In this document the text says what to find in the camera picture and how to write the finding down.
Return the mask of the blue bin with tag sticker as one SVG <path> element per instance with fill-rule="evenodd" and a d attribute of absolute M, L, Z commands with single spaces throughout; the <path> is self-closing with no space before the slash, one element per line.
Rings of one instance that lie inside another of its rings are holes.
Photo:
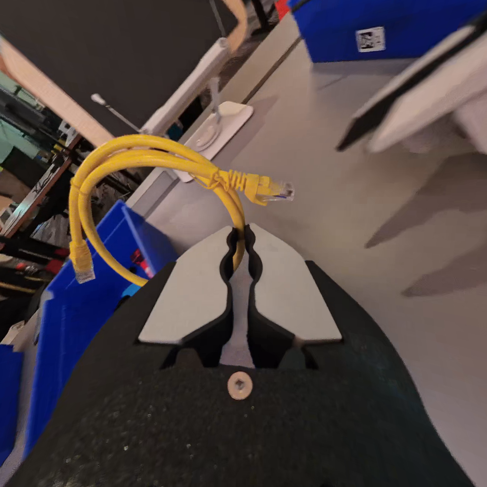
<path fill-rule="evenodd" d="M 486 1 L 288 1 L 313 63 L 418 58 Z"/>

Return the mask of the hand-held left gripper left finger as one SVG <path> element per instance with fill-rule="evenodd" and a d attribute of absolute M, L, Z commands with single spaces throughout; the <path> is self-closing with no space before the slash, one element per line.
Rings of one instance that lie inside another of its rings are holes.
<path fill-rule="evenodd" d="M 223 227 L 178 258 L 138 341 L 194 349 L 217 367 L 233 332 L 234 228 Z"/>

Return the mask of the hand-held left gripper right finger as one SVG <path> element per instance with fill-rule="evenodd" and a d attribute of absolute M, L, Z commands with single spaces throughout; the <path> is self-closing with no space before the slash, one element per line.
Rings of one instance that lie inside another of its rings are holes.
<path fill-rule="evenodd" d="M 247 342 L 256 368 L 278 368 L 292 348 L 339 343 L 342 334 L 306 260 L 255 223 L 245 227 L 252 278 Z"/>

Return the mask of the black panel wooden edge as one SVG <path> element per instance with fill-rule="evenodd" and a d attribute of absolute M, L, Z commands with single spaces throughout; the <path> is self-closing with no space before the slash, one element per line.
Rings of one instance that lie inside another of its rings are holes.
<path fill-rule="evenodd" d="M 243 1 L 1 1 L 8 76 L 99 147 L 142 128 L 219 38 L 247 33 Z"/>

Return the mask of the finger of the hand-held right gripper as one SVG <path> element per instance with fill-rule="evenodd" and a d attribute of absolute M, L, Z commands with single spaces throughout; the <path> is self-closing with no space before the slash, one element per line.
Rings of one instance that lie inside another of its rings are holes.
<path fill-rule="evenodd" d="M 486 153 L 486 50 L 463 50 L 400 97 L 369 150 L 382 152 L 449 114 L 478 152 Z"/>
<path fill-rule="evenodd" d="M 449 34 L 369 99 L 353 115 L 347 131 L 337 145 L 337 151 L 347 150 L 369 133 L 373 137 L 400 97 L 438 72 L 443 64 L 459 55 L 463 50 L 486 50 L 486 15 L 479 16 L 476 20 Z M 405 143 L 411 151 L 421 151 L 419 147 L 422 144 L 427 147 L 433 143 L 437 133 L 445 133 L 442 128 L 445 125 L 443 120 L 450 118 L 453 119 L 453 115 L 446 115 L 424 131 L 399 143 Z"/>

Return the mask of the red translucent connector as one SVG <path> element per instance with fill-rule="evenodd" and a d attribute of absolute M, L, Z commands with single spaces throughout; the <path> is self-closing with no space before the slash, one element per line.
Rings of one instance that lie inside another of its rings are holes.
<path fill-rule="evenodd" d="M 137 248 L 132 254 L 131 254 L 131 263 L 132 266 L 130 268 L 130 271 L 134 274 L 136 274 L 136 269 L 141 269 L 143 270 L 145 276 L 148 279 L 151 279 L 154 277 L 154 272 L 152 271 L 148 261 L 145 259 L 143 256 L 143 253 L 139 248 Z"/>

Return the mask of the blue storage bin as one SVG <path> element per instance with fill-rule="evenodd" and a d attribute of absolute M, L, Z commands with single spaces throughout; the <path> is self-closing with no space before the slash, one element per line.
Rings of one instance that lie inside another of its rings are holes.
<path fill-rule="evenodd" d="M 178 255 L 166 235 L 118 201 L 96 230 L 107 250 L 130 270 L 139 248 L 154 275 Z M 72 263 L 63 265 L 47 287 L 40 310 L 36 364 L 26 426 L 25 458 L 50 420 L 58 398 L 84 350 L 115 312 L 122 292 L 131 284 L 113 271 L 88 244 L 95 279 L 79 284 Z"/>
<path fill-rule="evenodd" d="M 22 360 L 12 345 L 1 344 L 1 465 L 15 445 Z"/>

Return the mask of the white tipped pin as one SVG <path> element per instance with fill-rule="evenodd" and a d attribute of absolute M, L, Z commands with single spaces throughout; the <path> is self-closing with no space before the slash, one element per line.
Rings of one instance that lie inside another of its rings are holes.
<path fill-rule="evenodd" d="M 125 125 L 129 126 L 131 129 L 133 129 L 136 133 L 142 133 L 140 128 L 138 128 L 130 120 L 128 120 L 121 113 L 119 113 L 117 110 L 115 110 L 115 108 L 113 108 L 100 94 L 98 94 L 98 93 L 92 94 L 91 100 L 94 101 L 95 103 L 103 106 L 104 108 L 106 108 L 109 112 L 111 112 L 115 117 L 117 117 L 119 120 L 121 120 Z"/>

